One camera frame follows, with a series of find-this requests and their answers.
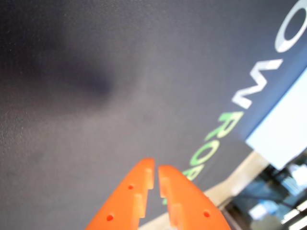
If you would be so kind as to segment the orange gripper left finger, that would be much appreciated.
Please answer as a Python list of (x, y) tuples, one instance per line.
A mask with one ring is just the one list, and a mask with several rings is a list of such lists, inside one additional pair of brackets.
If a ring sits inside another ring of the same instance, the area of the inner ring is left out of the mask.
[(87, 230), (136, 230), (154, 188), (154, 159), (140, 160), (87, 225)]

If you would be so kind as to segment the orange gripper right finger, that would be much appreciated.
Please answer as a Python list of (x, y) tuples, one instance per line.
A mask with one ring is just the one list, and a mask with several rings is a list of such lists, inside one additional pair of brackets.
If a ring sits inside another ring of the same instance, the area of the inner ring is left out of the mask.
[(167, 199), (170, 225), (178, 230), (231, 229), (215, 204), (178, 169), (158, 167), (160, 196)]

